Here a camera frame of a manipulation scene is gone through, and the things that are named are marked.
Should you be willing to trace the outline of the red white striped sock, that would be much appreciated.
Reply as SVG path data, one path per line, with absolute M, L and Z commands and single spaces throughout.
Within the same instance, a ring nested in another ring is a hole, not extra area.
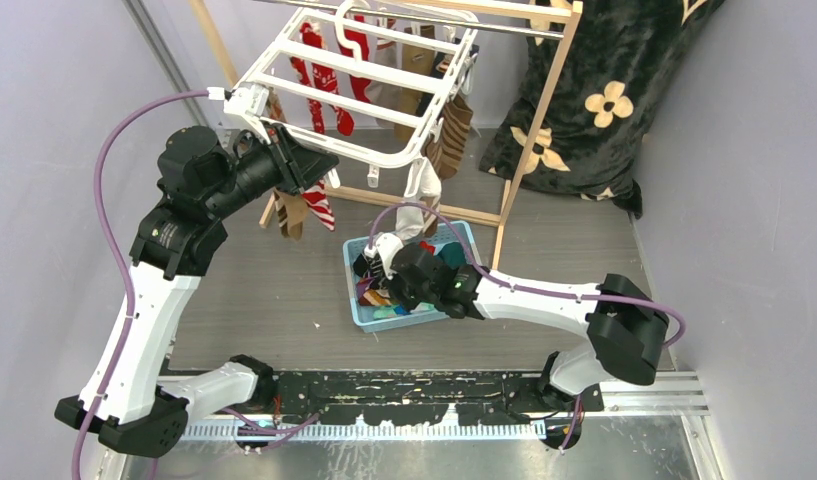
M 327 184 L 320 179 L 302 193 L 309 211 L 330 232 L 336 230 L 336 219 L 327 196 Z

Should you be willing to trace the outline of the white plastic clip hanger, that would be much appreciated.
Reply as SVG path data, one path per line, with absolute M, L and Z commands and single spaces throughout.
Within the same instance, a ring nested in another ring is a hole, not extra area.
M 459 2 L 422 3 L 406 2 L 408 6 L 422 5 L 431 7 L 432 11 L 458 12 L 464 19 L 478 20 L 477 16 L 466 10 Z M 347 157 L 367 164 L 371 169 L 398 169 L 407 167 L 409 171 L 416 163 L 427 159 L 421 149 L 429 137 L 438 134 L 442 122 L 440 115 L 444 105 L 459 92 L 472 67 L 471 48 L 477 30 L 465 29 L 460 42 L 440 41 L 423 37 L 420 33 L 404 33 L 388 28 L 385 24 L 369 24 L 355 20 L 354 16 L 344 16 L 351 6 L 368 7 L 365 1 L 344 1 L 339 5 L 319 3 L 316 1 L 296 2 L 296 11 L 286 23 L 278 36 L 270 43 L 255 63 L 245 72 L 231 89 L 241 87 L 244 83 L 280 89 L 306 99 L 314 99 L 330 106 L 338 106 L 369 117 L 388 121 L 394 125 L 407 127 L 411 136 L 406 146 L 393 154 L 381 153 L 348 141 L 328 137 L 310 129 L 287 125 L 289 133 L 307 147 L 322 149 L 326 152 Z M 338 43 L 350 50 L 349 55 L 332 52 L 304 45 L 294 40 L 303 22 L 316 20 L 331 25 L 335 30 Z M 398 44 L 433 50 L 450 56 L 447 71 L 441 78 L 407 72 L 395 67 L 384 66 L 365 59 L 359 42 L 347 37 L 347 32 L 354 31 L 375 39 L 390 40 Z M 272 73 L 272 66 L 280 56 L 299 57 L 309 63 L 331 67 L 336 72 L 351 77 L 371 80 L 381 85 L 399 87 L 423 94 L 428 94 L 431 101 L 422 115 L 400 112 L 374 103 L 364 102 L 353 97 L 335 95 L 300 83 L 281 79 Z

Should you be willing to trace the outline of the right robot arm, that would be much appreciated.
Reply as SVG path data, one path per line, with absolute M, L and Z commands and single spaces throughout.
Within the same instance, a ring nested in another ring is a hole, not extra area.
M 561 411 L 590 386 L 616 379 L 654 383 L 669 327 L 667 313 L 628 278 L 559 284 L 518 278 L 484 266 L 451 267 L 409 244 L 382 259 L 390 294 L 407 310 L 430 304 L 450 318 L 511 319 L 583 338 L 548 358 L 542 403 Z

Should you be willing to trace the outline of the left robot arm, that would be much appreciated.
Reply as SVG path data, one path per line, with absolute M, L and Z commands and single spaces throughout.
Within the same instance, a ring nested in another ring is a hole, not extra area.
M 225 219 L 272 189 L 314 186 L 338 162 L 280 124 L 268 125 L 264 137 L 241 132 L 231 149 L 207 127 L 173 133 L 158 159 L 162 197 L 138 226 L 127 292 L 97 371 L 79 394 L 58 402 L 56 418 L 118 453 L 156 459 L 208 415 L 235 405 L 269 409 L 278 389 L 273 370 L 251 356 L 233 356 L 175 387 L 159 384 L 160 369 L 227 238 Z

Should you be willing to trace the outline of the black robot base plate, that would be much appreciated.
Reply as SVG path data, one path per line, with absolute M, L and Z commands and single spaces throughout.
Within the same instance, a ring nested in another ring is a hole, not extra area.
M 447 414 L 459 426 L 520 425 L 564 420 L 573 409 L 533 371 L 284 370 L 274 380 L 272 399 L 236 404 L 234 411 L 288 424 L 317 416 L 322 425 L 401 427 L 438 425 Z

